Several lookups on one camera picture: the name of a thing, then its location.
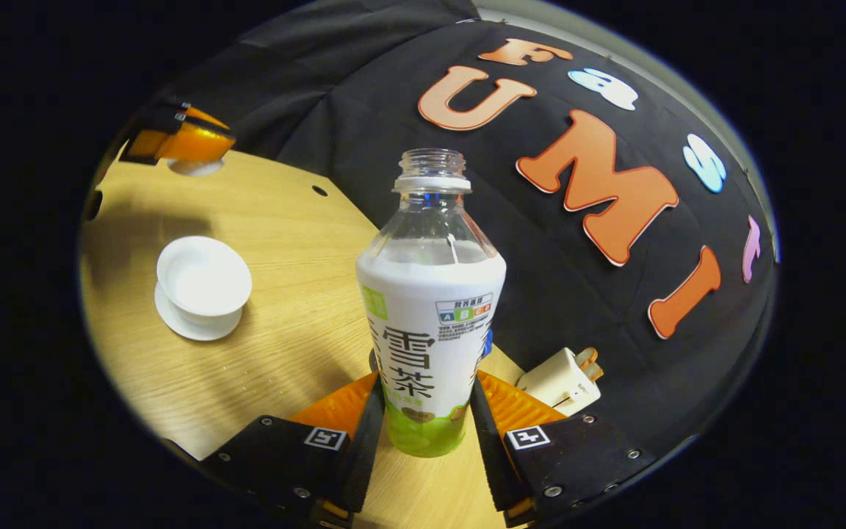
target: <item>white saucer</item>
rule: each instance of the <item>white saucer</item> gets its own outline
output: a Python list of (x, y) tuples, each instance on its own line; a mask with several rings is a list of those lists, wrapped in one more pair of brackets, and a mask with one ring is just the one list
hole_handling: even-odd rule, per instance
[(162, 316), (162, 321), (172, 331), (177, 332), (189, 339), (199, 339), (202, 342), (209, 342), (212, 339), (224, 338), (231, 334), (233, 329), (237, 328), (237, 324), (241, 321), (241, 312), (244, 308), (239, 308), (235, 312), (224, 316), (215, 316), (206, 318), (211, 321), (209, 325), (198, 325), (190, 322), (184, 318), (179, 312), (181, 311), (171, 301), (165, 297), (165, 291), (162, 291), (162, 285), (155, 283), (155, 310)]

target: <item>white power adapter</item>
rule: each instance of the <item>white power adapter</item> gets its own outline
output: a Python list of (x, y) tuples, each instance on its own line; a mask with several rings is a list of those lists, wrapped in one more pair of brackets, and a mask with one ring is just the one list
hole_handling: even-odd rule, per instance
[(602, 368), (596, 364), (598, 355), (595, 348), (585, 348), (578, 355), (562, 348), (543, 364), (523, 374), (517, 387), (571, 416), (601, 396), (595, 382), (602, 376)]

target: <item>wooden tabletop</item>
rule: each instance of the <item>wooden tabletop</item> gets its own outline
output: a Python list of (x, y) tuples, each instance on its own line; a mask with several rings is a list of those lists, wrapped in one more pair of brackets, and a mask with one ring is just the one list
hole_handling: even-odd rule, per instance
[[(81, 234), (90, 335), (115, 387), (157, 435), (205, 458), (256, 416), (291, 416), (370, 372), (355, 260), (377, 229), (331, 181), (231, 151), (208, 177), (164, 161), (117, 162), (98, 189), (100, 213)], [(223, 241), (250, 267), (252, 295), (226, 338), (182, 338), (155, 310), (158, 255), (186, 235)], [(480, 369), (511, 383), (523, 374), (497, 348)], [(404, 455), (382, 432), (355, 526), (504, 527), (471, 415), (466, 439), (443, 458)]]

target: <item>white bottle label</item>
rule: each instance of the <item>white bottle label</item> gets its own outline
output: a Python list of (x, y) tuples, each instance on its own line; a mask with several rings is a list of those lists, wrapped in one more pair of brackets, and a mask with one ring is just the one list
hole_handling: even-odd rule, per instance
[(501, 256), (432, 267), (358, 260), (380, 380), (413, 421), (463, 416), (504, 277)]

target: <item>green label graphic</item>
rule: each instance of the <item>green label graphic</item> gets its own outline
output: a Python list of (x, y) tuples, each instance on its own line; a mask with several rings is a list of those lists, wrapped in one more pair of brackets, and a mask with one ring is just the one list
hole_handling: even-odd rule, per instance
[(365, 297), (365, 307), (370, 314), (387, 321), (387, 304), (383, 301), (383, 294), (361, 285)]

